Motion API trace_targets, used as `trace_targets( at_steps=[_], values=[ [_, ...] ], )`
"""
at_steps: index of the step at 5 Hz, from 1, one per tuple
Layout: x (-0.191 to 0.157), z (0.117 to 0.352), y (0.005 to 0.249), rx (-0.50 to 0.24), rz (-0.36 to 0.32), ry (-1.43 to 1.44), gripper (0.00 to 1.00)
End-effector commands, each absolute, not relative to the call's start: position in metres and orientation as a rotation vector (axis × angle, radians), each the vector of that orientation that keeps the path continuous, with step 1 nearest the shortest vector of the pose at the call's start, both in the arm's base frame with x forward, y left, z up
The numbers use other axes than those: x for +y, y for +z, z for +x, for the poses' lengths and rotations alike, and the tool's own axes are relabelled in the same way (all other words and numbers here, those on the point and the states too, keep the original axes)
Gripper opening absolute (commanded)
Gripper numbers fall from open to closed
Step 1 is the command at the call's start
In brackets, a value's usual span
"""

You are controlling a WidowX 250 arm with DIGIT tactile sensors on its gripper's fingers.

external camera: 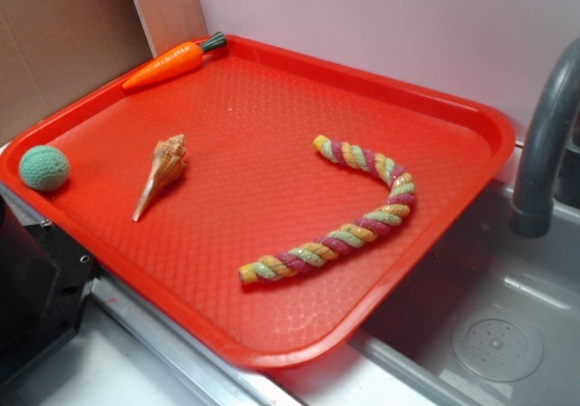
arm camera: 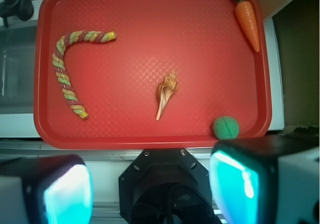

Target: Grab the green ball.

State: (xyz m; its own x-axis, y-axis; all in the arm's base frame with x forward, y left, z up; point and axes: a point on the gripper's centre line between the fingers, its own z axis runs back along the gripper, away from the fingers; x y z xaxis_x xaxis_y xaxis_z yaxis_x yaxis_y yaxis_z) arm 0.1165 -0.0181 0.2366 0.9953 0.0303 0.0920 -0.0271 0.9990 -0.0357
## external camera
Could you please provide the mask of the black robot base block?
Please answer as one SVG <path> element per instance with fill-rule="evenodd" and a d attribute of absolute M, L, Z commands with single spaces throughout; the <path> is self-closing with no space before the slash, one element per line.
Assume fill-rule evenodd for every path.
<path fill-rule="evenodd" d="M 24 225 L 1 202 L 1 364 L 74 337 L 95 259 L 53 222 Z"/>

